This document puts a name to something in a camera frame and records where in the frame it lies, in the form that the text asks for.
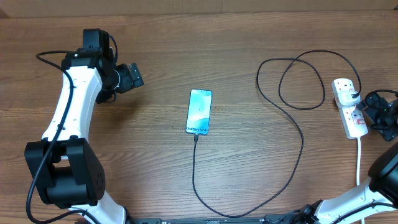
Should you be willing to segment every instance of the wall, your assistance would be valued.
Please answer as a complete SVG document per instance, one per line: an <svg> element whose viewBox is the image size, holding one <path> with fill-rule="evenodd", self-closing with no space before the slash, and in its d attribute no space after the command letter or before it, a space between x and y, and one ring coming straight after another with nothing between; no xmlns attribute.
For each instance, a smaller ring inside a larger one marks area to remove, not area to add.
<svg viewBox="0 0 398 224"><path fill-rule="evenodd" d="M398 0L0 0L0 17L390 10Z"/></svg>

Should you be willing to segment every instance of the wooden table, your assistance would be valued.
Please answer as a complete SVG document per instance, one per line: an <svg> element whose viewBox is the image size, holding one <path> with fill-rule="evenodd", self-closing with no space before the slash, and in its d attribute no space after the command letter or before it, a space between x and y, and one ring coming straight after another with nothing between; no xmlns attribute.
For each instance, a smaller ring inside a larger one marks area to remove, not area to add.
<svg viewBox="0 0 398 224"><path fill-rule="evenodd" d="M32 177L24 148L47 129L62 86L61 73L35 54L75 50L82 45L83 29L96 27L115 37L119 63L136 62L145 81L114 103L96 105L90 128L106 189L134 217L217 217L196 199L191 185L193 136L184 128L192 88L213 91L210 133L198 142L197 189L215 209L237 215L286 183L300 150L292 123L256 89L263 60L334 50L358 69L363 96L398 85L397 11L0 20L0 223L28 223L25 199ZM60 63L63 55L47 58ZM288 62L271 62L260 74L264 93L302 128L305 147L289 187L250 217L284 213L355 185L356 141L345 137L330 84L336 78L350 78L357 87L358 82L335 55L303 59L318 68L325 82L325 103L315 110L294 110L278 99ZM299 63L287 74L282 94L295 106L322 99L317 76ZM392 144L375 132L363 137L362 180ZM44 205L37 194L32 208L40 219L64 212ZM397 223L398 215L366 221Z"/></svg>

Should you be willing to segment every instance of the socket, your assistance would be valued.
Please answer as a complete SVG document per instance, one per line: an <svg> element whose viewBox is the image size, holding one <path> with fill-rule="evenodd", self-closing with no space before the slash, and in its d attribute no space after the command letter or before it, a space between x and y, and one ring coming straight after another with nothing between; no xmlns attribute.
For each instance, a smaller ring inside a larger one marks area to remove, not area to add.
<svg viewBox="0 0 398 224"><path fill-rule="evenodd" d="M339 94L341 96L343 93L347 92L357 93L354 89L353 82L347 78L339 78L332 82L331 88L333 90L333 94L335 95L336 104L338 105L338 111L340 113L341 121L343 122L343 127L347 138L355 139L367 134L368 127L366 126L362 111L357 109L356 105L341 106L341 102L338 98Z"/></svg>

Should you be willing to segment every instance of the phone screen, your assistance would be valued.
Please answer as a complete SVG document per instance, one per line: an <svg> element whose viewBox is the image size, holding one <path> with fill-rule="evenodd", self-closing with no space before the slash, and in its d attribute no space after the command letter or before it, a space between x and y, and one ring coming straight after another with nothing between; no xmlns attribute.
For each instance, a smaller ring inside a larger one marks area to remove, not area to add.
<svg viewBox="0 0 398 224"><path fill-rule="evenodd" d="M191 90L188 107L187 133L208 134L210 122L211 99L210 90Z"/></svg>

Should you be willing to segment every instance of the power outlet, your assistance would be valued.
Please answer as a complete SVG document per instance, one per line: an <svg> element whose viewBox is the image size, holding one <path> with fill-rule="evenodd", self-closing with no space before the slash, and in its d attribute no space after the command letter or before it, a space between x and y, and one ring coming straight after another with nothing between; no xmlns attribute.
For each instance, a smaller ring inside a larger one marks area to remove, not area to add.
<svg viewBox="0 0 398 224"><path fill-rule="evenodd" d="M355 92L354 84L347 78L339 78L331 84L336 103L339 105L338 95L342 92ZM343 122L344 131L349 139L355 139L368 133L363 114L356 106L339 106L341 121Z"/></svg>

